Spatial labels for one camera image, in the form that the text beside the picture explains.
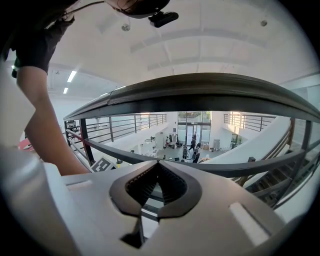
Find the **white panel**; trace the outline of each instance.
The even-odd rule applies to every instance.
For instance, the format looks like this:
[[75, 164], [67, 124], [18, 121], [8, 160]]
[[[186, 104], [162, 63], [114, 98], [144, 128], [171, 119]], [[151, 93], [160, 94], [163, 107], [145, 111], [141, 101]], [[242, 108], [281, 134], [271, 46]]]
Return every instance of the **white panel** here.
[[215, 72], [220, 72], [221, 67], [223, 66], [222, 63], [199, 63], [199, 73], [205, 73], [205, 72], [210, 72], [210, 73], [215, 73]]
[[154, 64], [158, 62], [165, 62], [168, 60], [164, 49], [161, 47], [161, 44], [154, 44], [149, 47], [145, 47], [142, 50], [135, 53], [136, 56], [139, 56], [145, 64]]
[[197, 71], [197, 64], [186, 64], [186, 65], [179, 65], [174, 67], [174, 74], [181, 75], [181, 74], [190, 74], [196, 73]]
[[197, 38], [187, 37], [170, 40], [167, 45], [173, 60], [195, 57], [199, 54], [199, 40]]
[[203, 37], [201, 39], [201, 56], [228, 56], [234, 40], [218, 38], [218, 37]]

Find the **window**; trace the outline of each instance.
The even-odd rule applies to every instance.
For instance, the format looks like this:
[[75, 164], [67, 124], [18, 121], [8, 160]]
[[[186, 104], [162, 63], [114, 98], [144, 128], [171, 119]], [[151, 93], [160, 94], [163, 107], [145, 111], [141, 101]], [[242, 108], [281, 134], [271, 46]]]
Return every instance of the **window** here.
[[195, 112], [187, 112], [186, 113], [186, 121], [187, 122], [192, 122], [192, 123], [195, 123], [195, 122], [202, 122], [202, 112], [198, 112], [198, 111], [195, 111]]
[[178, 122], [186, 122], [186, 112], [178, 112]]
[[209, 139], [210, 139], [210, 125], [203, 125], [202, 126], [201, 143], [202, 144], [209, 144]]
[[179, 124], [178, 125], [178, 137], [179, 137], [179, 141], [184, 143], [184, 141], [186, 140], [186, 126]]
[[202, 122], [203, 123], [211, 122], [211, 111], [202, 111]]

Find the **ceiling beam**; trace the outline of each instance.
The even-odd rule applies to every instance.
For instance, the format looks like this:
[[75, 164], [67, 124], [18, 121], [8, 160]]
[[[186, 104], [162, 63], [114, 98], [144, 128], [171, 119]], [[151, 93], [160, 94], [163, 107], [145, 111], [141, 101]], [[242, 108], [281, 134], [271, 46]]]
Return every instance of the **ceiling beam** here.
[[147, 66], [148, 71], [166, 68], [166, 67], [173, 67], [178, 65], [184, 65], [184, 64], [191, 64], [191, 63], [230, 63], [234, 65], [240, 65], [240, 66], [249, 66], [249, 61], [243, 61], [239, 59], [233, 59], [229, 57], [186, 57], [186, 58], [179, 58], [179, 59], [173, 59], [172, 61], [163, 61], [159, 63], [150, 64]]
[[229, 31], [220, 28], [190, 28], [168, 33], [163, 33], [161, 37], [158, 35], [149, 37], [143, 41], [130, 46], [130, 52], [135, 53], [145, 47], [149, 47], [158, 43], [166, 42], [174, 39], [188, 38], [188, 37], [217, 37], [224, 39], [239, 40], [256, 47], [266, 48], [266, 42], [240, 32]]

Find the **camera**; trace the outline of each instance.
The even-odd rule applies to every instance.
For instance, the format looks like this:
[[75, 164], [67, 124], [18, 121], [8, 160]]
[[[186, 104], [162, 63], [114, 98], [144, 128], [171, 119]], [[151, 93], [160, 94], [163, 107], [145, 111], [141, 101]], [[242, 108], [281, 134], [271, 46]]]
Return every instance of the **camera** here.
[[179, 18], [179, 14], [176, 12], [157, 12], [155, 15], [149, 17], [150, 24], [155, 28], [160, 28], [170, 22], [173, 22]]

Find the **person's arm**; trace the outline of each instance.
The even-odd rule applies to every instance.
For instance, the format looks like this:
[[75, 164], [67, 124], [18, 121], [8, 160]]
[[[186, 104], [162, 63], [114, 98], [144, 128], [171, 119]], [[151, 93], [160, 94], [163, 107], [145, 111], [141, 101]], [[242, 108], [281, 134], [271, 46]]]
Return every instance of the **person's arm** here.
[[17, 40], [12, 71], [18, 86], [35, 107], [25, 133], [38, 155], [45, 162], [55, 164], [61, 175], [89, 172], [68, 147], [47, 92], [49, 62], [57, 43], [74, 20], [74, 17], [57, 20], [48, 29]]
[[25, 133], [38, 155], [55, 164], [61, 175], [88, 173], [63, 137], [47, 92], [47, 73], [38, 67], [24, 66], [17, 72], [17, 84], [35, 107]]

